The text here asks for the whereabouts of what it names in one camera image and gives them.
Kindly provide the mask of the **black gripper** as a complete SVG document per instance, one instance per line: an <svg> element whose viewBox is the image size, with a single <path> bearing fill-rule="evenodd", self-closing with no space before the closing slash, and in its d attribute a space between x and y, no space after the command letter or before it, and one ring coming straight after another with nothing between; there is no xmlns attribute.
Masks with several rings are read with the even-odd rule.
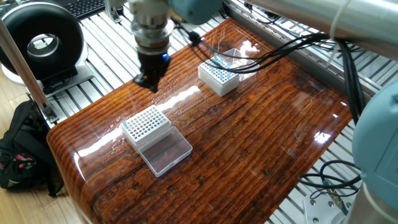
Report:
<svg viewBox="0 0 398 224"><path fill-rule="evenodd" d="M139 52L138 59L141 63L141 73L134 78L134 83L157 93L159 82L165 76L171 63L171 56L168 53L147 55Z"/></svg>

